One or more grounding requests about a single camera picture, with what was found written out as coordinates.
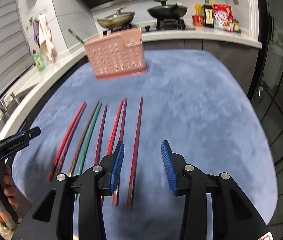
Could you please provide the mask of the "person's left hand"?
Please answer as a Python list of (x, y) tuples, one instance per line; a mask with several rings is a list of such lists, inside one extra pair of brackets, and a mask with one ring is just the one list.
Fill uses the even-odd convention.
[(0, 162), (0, 222), (10, 229), (18, 222), (16, 203), (13, 202), (15, 193), (11, 169), (5, 162)]

